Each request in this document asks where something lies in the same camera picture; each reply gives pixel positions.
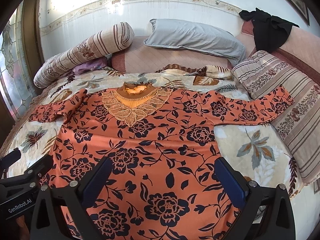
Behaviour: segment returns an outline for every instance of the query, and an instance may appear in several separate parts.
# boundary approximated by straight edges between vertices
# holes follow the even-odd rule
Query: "gold lace trim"
[[[170,88],[157,88],[152,91],[154,95],[148,101],[141,102],[138,106],[133,108],[121,103],[118,99],[123,97],[116,91],[102,93],[102,102],[110,114],[131,127],[136,122],[161,108],[164,103],[168,101],[172,91],[173,89]]]

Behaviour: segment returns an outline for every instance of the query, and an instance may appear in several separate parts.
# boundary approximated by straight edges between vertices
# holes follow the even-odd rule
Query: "floral wallpaper border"
[[[106,7],[116,7],[118,3],[121,5],[132,4],[132,3],[143,3],[143,2],[180,2],[194,5],[200,5],[211,9],[221,10],[233,15],[239,16],[241,9],[229,3],[220,0],[98,0],[93,3],[86,4],[78,9],[75,9],[64,16],[53,21],[46,27],[40,29],[41,36],[45,36],[52,32],[56,28],[63,24],[75,20],[78,17],[93,13],[98,10],[105,9]]]

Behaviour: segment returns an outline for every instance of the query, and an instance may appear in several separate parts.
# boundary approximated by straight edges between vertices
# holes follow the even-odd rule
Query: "dress sleeve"
[[[63,122],[66,123],[85,100],[86,95],[87,90],[81,89],[73,97],[65,101],[37,106],[32,111],[28,121],[52,122],[58,117],[63,116]]]
[[[214,92],[214,96],[205,104],[206,112],[209,111],[206,118],[215,124],[263,124],[275,119],[293,102],[293,98],[282,85],[254,101],[226,98]]]

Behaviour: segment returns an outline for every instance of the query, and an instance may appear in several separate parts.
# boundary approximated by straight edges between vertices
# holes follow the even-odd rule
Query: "stained glass window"
[[[0,34],[0,92],[15,120],[27,111],[36,96],[22,49],[22,4]]]

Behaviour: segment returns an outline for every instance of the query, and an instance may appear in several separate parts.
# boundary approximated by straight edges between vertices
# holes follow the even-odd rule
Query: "floral striped cushion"
[[[122,22],[98,32],[68,51],[47,60],[36,73],[34,83],[39,88],[45,88],[75,66],[126,49],[133,37],[131,26]]]
[[[320,87],[308,76],[265,51],[258,51],[233,68],[232,73],[253,99],[282,84],[295,103],[272,124],[288,146],[305,185],[320,176]],[[275,109],[283,102],[274,100]]]

